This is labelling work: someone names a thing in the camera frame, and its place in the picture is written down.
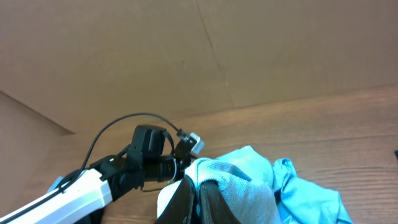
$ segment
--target turquoise cloth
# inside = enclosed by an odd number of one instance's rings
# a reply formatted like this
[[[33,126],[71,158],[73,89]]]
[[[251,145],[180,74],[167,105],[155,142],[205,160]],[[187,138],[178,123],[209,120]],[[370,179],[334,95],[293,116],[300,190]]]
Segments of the turquoise cloth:
[[[274,162],[274,192],[280,190],[277,205],[283,224],[352,223],[339,192],[324,189],[297,177],[290,159]]]

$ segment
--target beige wall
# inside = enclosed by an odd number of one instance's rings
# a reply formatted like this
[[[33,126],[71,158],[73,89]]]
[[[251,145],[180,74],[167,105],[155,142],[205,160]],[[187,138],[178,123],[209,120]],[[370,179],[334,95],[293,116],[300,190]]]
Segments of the beige wall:
[[[398,2],[0,2],[0,88],[74,132],[398,82]]]
[[[68,131],[0,92],[0,217],[31,177],[52,141]]]

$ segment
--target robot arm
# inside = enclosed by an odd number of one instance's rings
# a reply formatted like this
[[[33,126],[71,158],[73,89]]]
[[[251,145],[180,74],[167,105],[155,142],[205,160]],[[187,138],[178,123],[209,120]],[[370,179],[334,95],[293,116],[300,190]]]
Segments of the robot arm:
[[[55,194],[55,189],[30,204],[0,218],[0,223],[74,223],[97,209],[116,201],[130,190],[143,188],[145,181],[179,180],[191,163],[191,152],[198,154],[204,142],[194,133],[180,130],[180,142],[169,156],[161,156],[165,129],[138,126],[132,143],[119,154],[106,156],[84,170],[64,192],[31,211],[15,214]],[[64,179],[60,185],[68,184]]]

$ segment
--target wooden table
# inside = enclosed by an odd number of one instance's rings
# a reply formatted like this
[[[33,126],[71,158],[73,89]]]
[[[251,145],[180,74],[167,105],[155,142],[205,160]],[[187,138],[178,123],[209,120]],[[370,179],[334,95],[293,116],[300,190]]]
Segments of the wooden table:
[[[355,223],[398,221],[398,163],[394,156],[398,148],[397,85],[174,122],[205,140],[203,157],[217,157],[250,144],[271,162],[291,158],[300,177],[339,190]],[[116,126],[106,132],[89,162],[121,150],[131,141],[134,128]],[[13,208],[44,194],[56,177],[80,167],[95,134],[60,140]],[[157,194],[132,190],[107,207],[104,222],[153,223]]]

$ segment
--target crumpled fabric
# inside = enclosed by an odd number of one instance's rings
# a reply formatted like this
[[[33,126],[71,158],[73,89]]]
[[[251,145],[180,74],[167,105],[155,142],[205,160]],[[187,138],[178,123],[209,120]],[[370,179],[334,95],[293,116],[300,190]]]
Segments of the crumpled fabric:
[[[256,153],[251,146],[230,152],[217,159],[195,160],[185,170],[199,192],[207,180],[218,183],[220,193],[234,216],[241,223],[280,223],[273,191],[271,163]],[[159,217],[180,181],[162,189],[157,200]]]
[[[274,192],[283,223],[352,223],[340,193],[297,177],[290,159],[274,162]]]

